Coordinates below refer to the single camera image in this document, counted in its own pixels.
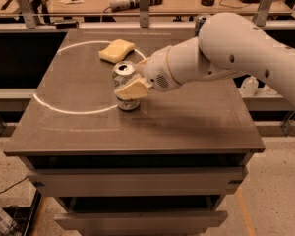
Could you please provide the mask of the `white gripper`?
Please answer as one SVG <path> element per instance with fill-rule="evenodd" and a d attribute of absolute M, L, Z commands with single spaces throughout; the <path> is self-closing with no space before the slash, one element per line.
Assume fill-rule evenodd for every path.
<path fill-rule="evenodd" d="M 166 46 L 137 63 L 137 72 L 144 74 L 146 79 L 137 78 L 127 82 L 114 91 L 115 95 L 122 100 L 132 100 L 148 96 L 151 87 L 162 92 L 180 87 L 171 75 L 167 62 L 170 49 L 170 46 Z"/>

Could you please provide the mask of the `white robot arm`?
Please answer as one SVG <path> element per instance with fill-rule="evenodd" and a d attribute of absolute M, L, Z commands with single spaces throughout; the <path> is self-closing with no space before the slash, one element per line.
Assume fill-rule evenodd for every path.
<path fill-rule="evenodd" d="M 251 75 L 295 106 L 295 49 L 234 13 L 208 17 L 199 34 L 166 46 L 137 65 L 138 73 L 114 93 L 122 100 L 169 91 L 193 81 Z"/>

